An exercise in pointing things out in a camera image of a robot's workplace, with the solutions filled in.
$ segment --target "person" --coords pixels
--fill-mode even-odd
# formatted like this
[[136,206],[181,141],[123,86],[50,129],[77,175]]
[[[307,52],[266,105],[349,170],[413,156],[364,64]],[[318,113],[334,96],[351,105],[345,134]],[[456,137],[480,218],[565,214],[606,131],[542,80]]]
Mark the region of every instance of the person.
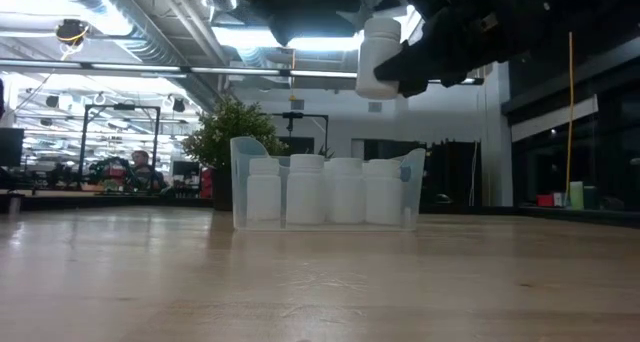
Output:
[[162,173],[154,171],[153,167],[149,165],[149,154],[146,151],[134,151],[131,154],[131,159],[133,160],[133,172],[143,185],[148,186],[153,177],[153,188],[164,188],[164,176]]

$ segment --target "wooden table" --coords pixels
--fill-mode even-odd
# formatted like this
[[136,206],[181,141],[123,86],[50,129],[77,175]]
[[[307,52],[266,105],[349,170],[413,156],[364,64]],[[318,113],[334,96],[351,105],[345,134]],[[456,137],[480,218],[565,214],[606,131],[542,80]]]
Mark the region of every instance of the wooden table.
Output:
[[0,341],[638,341],[640,231],[422,216],[231,233],[128,208],[0,220]]

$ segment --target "computer screen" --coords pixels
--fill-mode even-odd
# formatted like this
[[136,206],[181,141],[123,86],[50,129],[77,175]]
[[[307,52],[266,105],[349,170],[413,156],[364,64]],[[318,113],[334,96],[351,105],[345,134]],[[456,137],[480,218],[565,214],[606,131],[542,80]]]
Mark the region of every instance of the computer screen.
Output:
[[173,162],[173,175],[174,176],[199,176],[200,175],[200,163],[189,161],[175,161]]
[[0,128],[0,166],[20,167],[22,162],[22,140],[24,130],[20,128]]

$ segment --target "ceiling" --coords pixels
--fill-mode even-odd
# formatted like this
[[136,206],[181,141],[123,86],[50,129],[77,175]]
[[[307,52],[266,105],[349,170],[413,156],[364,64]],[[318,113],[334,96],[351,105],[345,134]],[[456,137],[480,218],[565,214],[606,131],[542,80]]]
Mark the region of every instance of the ceiling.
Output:
[[[101,15],[87,8],[81,0],[0,0],[0,58],[60,60],[64,57],[67,61],[149,64],[131,46],[141,39],[140,36],[152,36],[161,40],[158,43],[164,48],[163,51],[171,53],[170,61],[178,64],[247,66],[247,60],[243,57],[246,48],[225,45],[225,41],[218,38],[224,32],[219,28],[225,31],[230,27],[243,30],[240,21],[234,17],[249,13],[243,5],[230,13],[216,12],[212,17],[212,7],[205,2],[209,0],[107,1],[107,13]],[[411,9],[404,8],[395,16],[405,25],[405,37],[413,32],[418,22],[412,13]],[[73,49],[73,53],[69,53],[69,47],[62,45],[55,36],[56,27],[64,19],[79,19],[93,27],[81,48]],[[254,24],[259,27],[260,21],[254,20]],[[142,32],[135,36],[127,35],[132,25]],[[212,26],[218,28],[217,34]],[[259,53],[262,63],[269,67],[291,68],[295,64],[296,69],[306,70],[357,70],[355,49],[296,50],[294,53],[274,46],[258,46],[254,50],[253,53]],[[157,64],[162,65],[167,64],[169,59],[158,61]],[[57,161],[61,158],[63,162],[77,161],[84,105],[95,103],[96,100],[105,105],[126,103],[138,107],[160,107],[162,122],[158,155],[161,161],[168,161],[180,154],[177,142],[183,138],[181,136],[197,128],[197,114],[210,110],[215,91],[222,88],[263,91],[292,87],[336,91],[354,88],[354,81],[328,78],[226,79],[200,76],[192,81],[191,76],[189,80],[183,80],[166,76],[64,75],[56,74],[55,70],[49,73],[25,73],[2,67],[0,70],[0,78],[11,82],[13,97],[10,107],[15,109],[12,118],[18,127],[27,129],[25,148],[32,153],[29,158],[33,161],[30,160],[30,164],[49,160],[51,156]],[[57,108],[47,106],[47,98],[52,96],[57,96],[61,101]],[[172,109],[176,98],[185,100],[186,108],[182,113]],[[128,157],[133,150],[151,148],[149,141],[153,139],[154,126],[144,110],[106,109],[97,117],[93,112],[91,116],[95,118],[88,127],[89,161],[107,155]]]

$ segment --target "robotic arm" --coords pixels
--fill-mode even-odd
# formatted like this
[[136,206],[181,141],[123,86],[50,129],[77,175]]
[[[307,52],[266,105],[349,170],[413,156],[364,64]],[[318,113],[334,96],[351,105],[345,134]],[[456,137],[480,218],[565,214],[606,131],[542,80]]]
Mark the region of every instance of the robotic arm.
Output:
[[[352,36],[361,29],[347,16],[360,0],[246,0],[286,45],[298,36]],[[605,15],[618,0],[407,0],[426,23],[422,38],[375,69],[379,80],[400,81],[405,96],[429,79],[457,84],[469,71],[503,62]]]

